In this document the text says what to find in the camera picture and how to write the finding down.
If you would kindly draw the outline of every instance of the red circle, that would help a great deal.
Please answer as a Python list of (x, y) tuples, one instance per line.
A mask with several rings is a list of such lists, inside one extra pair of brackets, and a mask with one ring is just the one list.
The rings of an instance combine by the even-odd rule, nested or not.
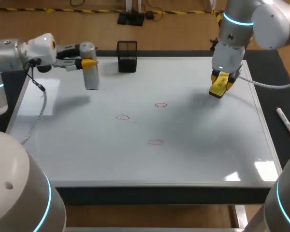
[(167, 104), (160, 102), (160, 103), (156, 103), (155, 106), (158, 108), (162, 108), (162, 107), (166, 107)]
[(130, 117), (128, 115), (117, 115), (118, 120), (128, 120)]
[(157, 139), (152, 139), (152, 140), (149, 140), (148, 142), (149, 142), (149, 144), (152, 144), (152, 145), (162, 145), (163, 144), (162, 140), (157, 140)]

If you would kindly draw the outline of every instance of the marker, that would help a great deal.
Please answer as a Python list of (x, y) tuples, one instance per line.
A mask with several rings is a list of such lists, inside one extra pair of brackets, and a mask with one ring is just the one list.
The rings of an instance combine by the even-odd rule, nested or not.
[(280, 107), (276, 108), (276, 112), (278, 113), (279, 117), (281, 118), (281, 120), (284, 122), (284, 124), (286, 125), (287, 129), (290, 132), (290, 122), (288, 121), (287, 117), (285, 116), (284, 112), (282, 112)]

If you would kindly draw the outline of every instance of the wooden floor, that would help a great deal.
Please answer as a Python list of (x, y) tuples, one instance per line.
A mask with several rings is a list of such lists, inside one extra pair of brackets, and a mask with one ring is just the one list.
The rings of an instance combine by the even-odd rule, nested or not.
[[(164, 10), (203, 10), (203, 0), (151, 0)], [(218, 0), (223, 10), (225, 0)], [(68, 8), (68, 0), (2, 0), (0, 7)], [(122, 0), (87, 0), (83, 9), (124, 9)], [(137, 40), (140, 50), (208, 50), (218, 25), (208, 14), (164, 15), (143, 27), (117, 25), (117, 14), (0, 12), (0, 39), (28, 40), (50, 32), (58, 44), (93, 42), (99, 49), (115, 50), (119, 40)], [(254, 40), (249, 49), (260, 49)], [(290, 46), (279, 50), (290, 75)], [(248, 206), (251, 218), (258, 206)], [(68, 226), (230, 228), (228, 206), (148, 205), (67, 207)]]

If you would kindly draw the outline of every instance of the yellow black tape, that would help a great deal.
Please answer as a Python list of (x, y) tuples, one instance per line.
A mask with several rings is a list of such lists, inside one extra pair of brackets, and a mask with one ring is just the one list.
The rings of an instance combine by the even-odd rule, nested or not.
[[(64, 8), (0, 8), (0, 11), (16, 12), (16, 11), (40, 11), (46, 13), (52, 12), (78, 12), (78, 13), (121, 13), (124, 10), (79, 10), (79, 9), (64, 9)], [(223, 11), (152, 11), (154, 14), (166, 14), (166, 15), (189, 15), (189, 14), (211, 14), (217, 19), (220, 27), (221, 17)]]

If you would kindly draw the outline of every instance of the whiteboard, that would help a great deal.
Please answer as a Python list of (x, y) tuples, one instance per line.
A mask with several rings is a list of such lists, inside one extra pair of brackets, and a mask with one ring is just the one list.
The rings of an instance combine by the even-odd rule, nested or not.
[[(35, 72), (45, 115), (25, 144), (56, 187), (270, 187), (278, 158), (252, 84), (208, 94), (211, 58), (138, 58), (119, 73), (99, 58), (99, 90), (82, 71)], [(242, 76), (251, 78), (243, 61)], [(35, 123), (42, 93), (31, 82), (8, 132), (19, 141)]]

